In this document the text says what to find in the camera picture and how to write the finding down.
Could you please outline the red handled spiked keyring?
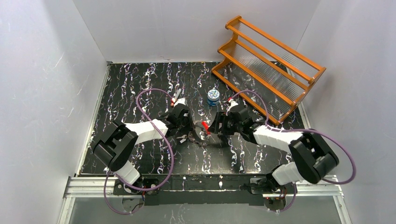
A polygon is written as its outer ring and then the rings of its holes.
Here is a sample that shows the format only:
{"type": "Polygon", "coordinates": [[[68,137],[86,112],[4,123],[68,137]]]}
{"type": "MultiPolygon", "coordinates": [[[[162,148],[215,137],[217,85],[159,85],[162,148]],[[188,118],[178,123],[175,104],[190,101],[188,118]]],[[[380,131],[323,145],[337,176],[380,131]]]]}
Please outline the red handled spiked keyring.
{"type": "Polygon", "coordinates": [[[204,146],[208,143],[209,135],[211,134],[208,129],[209,126],[205,121],[196,120],[193,122],[193,127],[190,131],[176,137],[176,139],[178,139],[180,144],[190,141],[199,146],[204,146]]]}

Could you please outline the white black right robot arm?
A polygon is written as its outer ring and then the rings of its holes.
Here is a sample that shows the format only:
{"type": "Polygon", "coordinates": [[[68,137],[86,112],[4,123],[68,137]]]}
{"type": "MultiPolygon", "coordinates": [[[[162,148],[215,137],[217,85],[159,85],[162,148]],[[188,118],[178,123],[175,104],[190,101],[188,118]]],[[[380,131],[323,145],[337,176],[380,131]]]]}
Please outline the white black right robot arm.
{"type": "Polygon", "coordinates": [[[229,112],[218,112],[207,131],[222,135],[239,133],[248,142],[291,154],[291,163],[280,165],[267,174],[271,187],[303,180],[316,184],[339,164],[337,155],[319,134],[272,130],[263,122],[253,121],[247,108],[240,105],[229,112]]]}

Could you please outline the aluminium frame rail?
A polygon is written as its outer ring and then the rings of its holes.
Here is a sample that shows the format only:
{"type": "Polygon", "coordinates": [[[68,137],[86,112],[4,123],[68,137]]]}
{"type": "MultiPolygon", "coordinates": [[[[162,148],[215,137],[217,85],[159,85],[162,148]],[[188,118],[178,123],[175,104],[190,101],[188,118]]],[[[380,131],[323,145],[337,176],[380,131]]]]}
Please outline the aluminium frame rail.
{"type": "MultiPolygon", "coordinates": [[[[105,183],[105,177],[72,177],[65,188],[64,201],[59,223],[66,223],[70,220],[71,210],[76,198],[101,198],[103,196],[103,188],[107,186],[106,195],[113,195],[113,186],[117,178],[110,177],[105,183]]],[[[307,181],[297,182],[296,196],[332,196],[338,211],[341,223],[350,224],[352,221],[344,202],[344,194],[341,186],[320,181],[318,184],[310,184],[307,181]]]]}

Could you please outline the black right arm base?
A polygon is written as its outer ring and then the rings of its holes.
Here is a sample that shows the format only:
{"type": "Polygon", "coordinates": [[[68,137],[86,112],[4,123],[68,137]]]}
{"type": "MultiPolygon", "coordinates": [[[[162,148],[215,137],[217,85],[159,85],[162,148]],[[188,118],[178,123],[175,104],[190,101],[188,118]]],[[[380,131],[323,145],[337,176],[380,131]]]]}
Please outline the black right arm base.
{"type": "Polygon", "coordinates": [[[245,183],[240,187],[240,189],[242,188],[253,195],[269,195],[264,196],[264,206],[268,210],[280,211],[286,207],[286,186],[279,185],[271,178],[250,178],[248,183],[245,183]]]}

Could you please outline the orange wooden shelf rack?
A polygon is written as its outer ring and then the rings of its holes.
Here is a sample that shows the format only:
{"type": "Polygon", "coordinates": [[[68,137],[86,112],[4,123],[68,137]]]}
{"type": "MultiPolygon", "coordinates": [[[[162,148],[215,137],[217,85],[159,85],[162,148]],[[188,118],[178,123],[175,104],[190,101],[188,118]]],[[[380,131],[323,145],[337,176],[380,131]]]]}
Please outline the orange wooden shelf rack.
{"type": "Polygon", "coordinates": [[[241,16],[229,20],[229,41],[218,48],[224,60],[212,74],[233,91],[249,89],[241,97],[275,125],[282,123],[303,101],[326,68],[303,56],[241,16]]]}

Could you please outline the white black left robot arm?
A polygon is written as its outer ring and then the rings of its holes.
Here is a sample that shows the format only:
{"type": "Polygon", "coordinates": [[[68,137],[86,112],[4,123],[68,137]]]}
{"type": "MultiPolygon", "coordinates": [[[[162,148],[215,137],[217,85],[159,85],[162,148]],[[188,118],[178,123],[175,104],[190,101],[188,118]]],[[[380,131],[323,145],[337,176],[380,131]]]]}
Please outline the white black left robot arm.
{"type": "Polygon", "coordinates": [[[167,141],[178,134],[187,135],[193,128],[189,107],[177,104],[172,111],[152,121],[123,123],[114,120],[93,140],[92,152],[125,185],[139,190],[134,183],[140,178],[140,173],[129,161],[134,146],[156,139],[167,141]]]}

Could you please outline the white orange marker pen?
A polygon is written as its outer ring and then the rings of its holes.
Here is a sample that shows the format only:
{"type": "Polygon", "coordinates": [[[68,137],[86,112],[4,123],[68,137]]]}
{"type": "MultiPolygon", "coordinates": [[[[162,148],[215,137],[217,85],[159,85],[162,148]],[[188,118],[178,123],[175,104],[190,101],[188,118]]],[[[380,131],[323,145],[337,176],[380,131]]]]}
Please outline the white orange marker pen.
{"type": "Polygon", "coordinates": [[[178,90],[176,91],[176,93],[174,94],[174,96],[172,97],[172,99],[171,99],[171,104],[170,104],[171,107],[173,107],[173,106],[175,105],[175,103],[177,102],[178,97],[179,97],[181,91],[182,91],[182,89],[178,89],[178,90]]]}

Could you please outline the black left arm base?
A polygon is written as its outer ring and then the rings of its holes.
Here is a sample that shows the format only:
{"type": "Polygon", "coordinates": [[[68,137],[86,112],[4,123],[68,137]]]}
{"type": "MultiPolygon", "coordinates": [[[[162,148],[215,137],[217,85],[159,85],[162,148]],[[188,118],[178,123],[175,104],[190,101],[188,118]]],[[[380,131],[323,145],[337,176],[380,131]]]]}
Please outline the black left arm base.
{"type": "MultiPolygon", "coordinates": [[[[156,187],[160,181],[154,178],[140,178],[137,182],[133,184],[136,188],[142,189],[149,189],[156,187]]],[[[113,194],[117,196],[131,196],[131,195],[157,195],[159,189],[151,190],[151,191],[141,191],[136,190],[134,188],[129,187],[128,185],[124,184],[119,179],[115,180],[113,194]]]]}

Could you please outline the small blue white jar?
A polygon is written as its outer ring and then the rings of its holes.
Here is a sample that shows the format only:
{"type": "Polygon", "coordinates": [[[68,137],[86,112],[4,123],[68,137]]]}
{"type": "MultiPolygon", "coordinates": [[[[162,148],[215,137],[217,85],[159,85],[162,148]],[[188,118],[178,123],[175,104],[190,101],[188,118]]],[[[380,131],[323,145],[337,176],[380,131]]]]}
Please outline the small blue white jar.
{"type": "Polygon", "coordinates": [[[207,92],[207,103],[209,106],[216,106],[219,103],[220,92],[216,89],[211,89],[207,92]]]}

